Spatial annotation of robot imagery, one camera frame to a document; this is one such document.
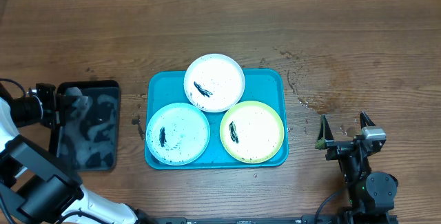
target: plate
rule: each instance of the plate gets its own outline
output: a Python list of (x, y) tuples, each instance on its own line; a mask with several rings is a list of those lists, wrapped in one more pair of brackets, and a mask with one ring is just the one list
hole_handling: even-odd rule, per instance
[(276, 111), (257, 101), (229, 109), (220, 122), (220, 140), (227, 152), (244, 163), (262, 163), (280, 149), (285, 136)]
[(184, 76), (188, 100), (206, 112), (223, 112), (239, 102), (245, 90), (242, 68), (222, 54), (207, 54), (195, 60)]
[(158, 161), (185, 165), (205, 151), (210, 129), (199, 109), (188, 103), (172, 103), (153, 115), (145, 133), (146, 145)]

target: silver metal part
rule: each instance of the silver metal part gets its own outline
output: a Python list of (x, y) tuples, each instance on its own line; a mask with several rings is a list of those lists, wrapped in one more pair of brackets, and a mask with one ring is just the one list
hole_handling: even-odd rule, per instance
[(368, 126), (361, 129), (361, 133), (365, 139), (385, 140), (386, 133), (378, 126)]

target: blue tray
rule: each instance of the blue tray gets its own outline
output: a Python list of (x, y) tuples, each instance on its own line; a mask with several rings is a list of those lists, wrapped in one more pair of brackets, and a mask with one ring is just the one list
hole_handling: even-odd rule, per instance
[[(210, 125), (210, 139), (201, 157), (187, 165), (173, 166), (159, 162), (145, 146), (145, 160), (158, 170), (166, 169), (203, 169), (203, 168), (244, 168), (279, 166), (288, 157), (288, 132), (283, 83), (279, 73), (271, 69), (244, 69), (245, 91), (240, 101), (260, 101), (271, 106), (281, 117), (285, 127), (285, 139), (278, 153), (270, 160), (259, 164), (247, 164), (230, 156), (221, 143), (219, 127), (225, 112), (204, 112)], [(149, 83), (147, 98), (147, 123), (153, 114), (171, 103), (190, 103), (184, 93), (185, 71), (159, 72)]]

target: black cable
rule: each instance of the black cable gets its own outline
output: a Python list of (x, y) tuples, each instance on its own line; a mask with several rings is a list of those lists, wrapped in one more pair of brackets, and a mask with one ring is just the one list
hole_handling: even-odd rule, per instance
[(6, 220), (9, 224), (16, 224), (14, 219), (12, 218), (11, 214), (9, 213), (8, 209), (6, 208), (5, 201), (3, 200), (2, 195), (0, 194), (0, 208), (1, 211), (3, 211), (3, 214), (6, 217)]
[(359, 169), (359, 172), (358, 172), (358, 176), (356, 178), (354, 178), (352, 182), (350, 182), (349, 184), (347, 184), (343, 188), (341, 188), (341, 189), (337, 190), (336, 192), (334, 192), (331, 196), (326, 198), (326, 200), (324, 200), (322, 204), (320, 204), (320, 207), (318, 207), (316, 215), (314, 216), (314, 224), (318, 223), (317, 222), (318, 221), (318, 215), (320, 214), (320, 212), (322, 211), (322, 209), (326, 205), (326, 203), (328, 203), (330, 200), (332, 200), (334, 197), (338, 196), (339, 194), (342, 194), (347, 188), (349, 189), (350, 187), (355, 185), (358, 182), (358, 180), (360, 180), (360, 177), (361, 177), (361, 175), (363, 173), (363, 153), (362, 153), (361, 144), (358, 144), (358, 151), (360, 153), (360, 169)]
[(21, 84), (19, 84), (19, 83), (17, 83), (16, 81), (14, 81), (14, 80), (12, 80), (12, 79), (0, 79), (0, 81), (5, 81), (5, 82), (9, 82), (9, 83), (13, 83), (13, 84), (15, 84), (16, 86), (18, 86), (19, 88), (20, 88), (20, 90), (22, 91), (22, 93), (23, 93), (23, 98), (24, 97), (26, 97), (26, 91), (25, 91), (25, 88), (23, 88), (23, 86), (21, 86)]
[(96, 221), (97, 223), (100, 223), (100, 224), (109, 224), (109, 223), (106, 223), (105, 221), (103, 221), (103, 220), (101, 220), (101, 219), (99, 219), (99, 218), (97, 218), (97, 217), (95, 217), (95, 216), (93, 216), (91, 214), (88, 214), (88, 213), (85, 213), (85, 212), (82, 212), (82, 211), (74, 211), (74, 212), (70, 212), (69, 214), (66, 214), (65, 216), (62, 216), (58, 220), (57, 224), (63, 223), (67, 218), (69, 218), (71, 216), (74, 216), (74, 215), (77, 215), (77, 216), (80, 216), (80, 217), (82, 217), (82, 216), (88, 217), (89, 219), (92, 219), (92, 220), (94, 220), (94, 221)]

